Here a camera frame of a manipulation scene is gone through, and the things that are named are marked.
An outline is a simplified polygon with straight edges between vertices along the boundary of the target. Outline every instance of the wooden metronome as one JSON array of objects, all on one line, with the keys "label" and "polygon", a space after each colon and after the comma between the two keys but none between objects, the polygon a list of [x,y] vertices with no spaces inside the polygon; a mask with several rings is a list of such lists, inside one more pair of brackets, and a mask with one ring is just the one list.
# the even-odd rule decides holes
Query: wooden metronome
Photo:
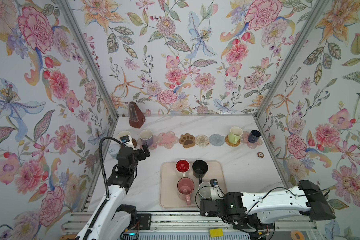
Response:
[{"label": "wooden metronome", "polygon": [[129,125],[134,128],[140,128],[145,122],[145,116],[136,103],[130,102],[129,109]]}]

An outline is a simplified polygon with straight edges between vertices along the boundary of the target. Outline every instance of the black mug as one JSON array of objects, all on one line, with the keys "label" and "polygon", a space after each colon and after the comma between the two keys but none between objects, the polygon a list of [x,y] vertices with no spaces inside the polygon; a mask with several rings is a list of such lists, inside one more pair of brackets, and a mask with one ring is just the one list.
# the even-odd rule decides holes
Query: black mug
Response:
[{"label": "black mug", "polygon": [[208,164],[203,160],[196,160],[192,164],[193,175],[199,179],[199,184],[203,182],[203,177],[208,171]]},{"label": "black mug", "polygon": [[259,137],[261,136],[260,132],[257,130],[252,130],[250,135],[248,136],[248,142],[255,143],[259,140]]}]

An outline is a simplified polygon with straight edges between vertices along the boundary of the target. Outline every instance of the gray round coaster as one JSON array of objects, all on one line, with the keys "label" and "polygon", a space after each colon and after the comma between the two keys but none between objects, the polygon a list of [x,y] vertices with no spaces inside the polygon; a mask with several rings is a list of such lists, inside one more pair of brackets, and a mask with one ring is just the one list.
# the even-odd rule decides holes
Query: gray round coaster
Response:
[{"label": "gray round coaster", "polygon": [[209,137],[209,142],[213,145],[213,146],[221,146],[224,144],[224,137],[219,135],[219,134],[213,134]]}]

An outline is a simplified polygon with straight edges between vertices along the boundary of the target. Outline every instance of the light green mug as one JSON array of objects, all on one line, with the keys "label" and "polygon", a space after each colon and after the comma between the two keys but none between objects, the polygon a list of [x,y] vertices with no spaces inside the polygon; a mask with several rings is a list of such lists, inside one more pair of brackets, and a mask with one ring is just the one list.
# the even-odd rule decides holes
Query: light green mug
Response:
[{"label": "light green mug", "polygon": [[232,144],[236,144],[242,135],[243,131],[240,127],[231,127],[231,130],[228,134],[228,141]]}]

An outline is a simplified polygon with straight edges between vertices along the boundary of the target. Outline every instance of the mug handle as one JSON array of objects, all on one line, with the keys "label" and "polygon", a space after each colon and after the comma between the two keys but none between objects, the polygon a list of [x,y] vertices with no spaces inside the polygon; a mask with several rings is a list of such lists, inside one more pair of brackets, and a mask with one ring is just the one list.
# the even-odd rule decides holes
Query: mug handle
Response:
[{"label": "mug handle", "polygon": [[187,201],[187,205],[191,205],[191,195],[186,195],[185,200]]}]

